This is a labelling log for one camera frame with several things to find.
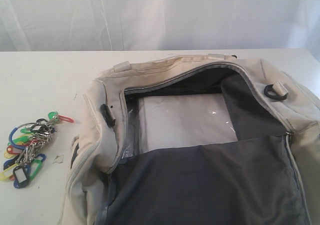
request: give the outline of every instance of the plastic sheet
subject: plastic sheet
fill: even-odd
[[[237,141],[221,93],[147,96],[128,104],[123,158],[155,149]]]

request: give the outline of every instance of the table surface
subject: table surface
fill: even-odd
[[[302,48],[179,51],[54,51],[0,52],[0,163],[10,131],[20,124],[45,118],[48,112],[72,117],[75,123],[56,126],[55,141],[43,149],[43,167],[28,187],[15,189],[0,181],[0,223],[55,225],[61,214],[69,169],[71,143],[81,126],[82,94],[97,74],[113,65],[141,63],[175,55],[237,55],[238,59],[265,59],[290,74],[320,97],[320,64]],[[63,163],[53,163],[64,155]]]

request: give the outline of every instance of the white curtain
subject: white curtain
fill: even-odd
[[[308,48],[320,0],[0,0],[0,51]]]

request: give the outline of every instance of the black d-ring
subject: black d-ring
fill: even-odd
[[[286,100],[288,97],[288,94],[285,94],[283,96],[280,96],[276,90],[274,90],[274,85],[273,84],[269,84],[267,86],[265,86],[264,91],[263,91],[264,95],[266,95],[268,98],[274,99],[274,100],[278,100],[278,101],[283,101]]]

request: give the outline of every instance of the canvas bag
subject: canvas bag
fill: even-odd
[[[199,94],[223,95],[237,141],[124,156],[132,101]],[[84,100],[61,224],[320,223],[319,99],[265,60],[124,62]]]

